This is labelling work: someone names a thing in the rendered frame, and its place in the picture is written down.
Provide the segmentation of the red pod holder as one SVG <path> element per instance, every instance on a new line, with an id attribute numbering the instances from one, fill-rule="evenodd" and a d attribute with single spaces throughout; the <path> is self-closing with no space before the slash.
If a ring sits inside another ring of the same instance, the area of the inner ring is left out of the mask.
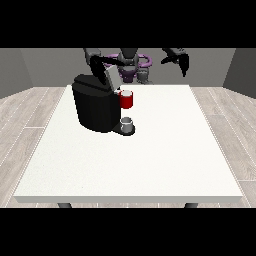
<path id="1" fill-rule="evenodd" d="M 131 90 L 122 90 L 119 93 L 120 107 L 129 109 L 133 106 L 133 92 Z"/>

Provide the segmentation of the black coffee machine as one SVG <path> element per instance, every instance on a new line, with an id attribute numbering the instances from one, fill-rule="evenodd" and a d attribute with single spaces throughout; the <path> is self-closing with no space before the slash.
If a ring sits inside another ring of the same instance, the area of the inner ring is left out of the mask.
<path id="1" fill-rule="evenodd" d="M 85 128 L 101 133 L 116 132 L 123 136 L 135 133 L 135 126 L 129 133 L 121 131 L 120 91 L 114 92 L 109 82 L 103 85 L 93 75 L 78 75 L 72 84 L 72 91 L 79 122 Z"/>

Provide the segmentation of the pale grey machine lid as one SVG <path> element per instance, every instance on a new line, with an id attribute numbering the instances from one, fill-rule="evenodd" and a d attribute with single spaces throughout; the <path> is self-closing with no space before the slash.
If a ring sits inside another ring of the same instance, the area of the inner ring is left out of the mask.
<path id="1" fill-rule="evenodd" d="M 117 90 L 122 84 L 117 67 L 115 65 L 112 65 L 106 69 L 105 73 L 112 90 Z"/>

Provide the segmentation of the small grey coffee pod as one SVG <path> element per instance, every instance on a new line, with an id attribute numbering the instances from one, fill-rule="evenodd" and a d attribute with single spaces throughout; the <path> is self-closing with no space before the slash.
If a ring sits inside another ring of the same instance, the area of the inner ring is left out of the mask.
<path id="1" fill-rule="evenodd" d="M 137 81 L 141 84 L 148 82 L 149 71 L 147 69 L 139 69 L 137 72 Z"/>

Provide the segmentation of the small grey cup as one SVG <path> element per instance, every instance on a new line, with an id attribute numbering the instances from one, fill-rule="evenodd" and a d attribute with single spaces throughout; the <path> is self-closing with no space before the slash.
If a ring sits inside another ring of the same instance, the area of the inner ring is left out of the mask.
<path id="1" fill-rule="evenodd" d="M 123 117 L 120 119 L 121 131 L 129 133 L 133 129 L 133 121 L 130 117 Z"/>

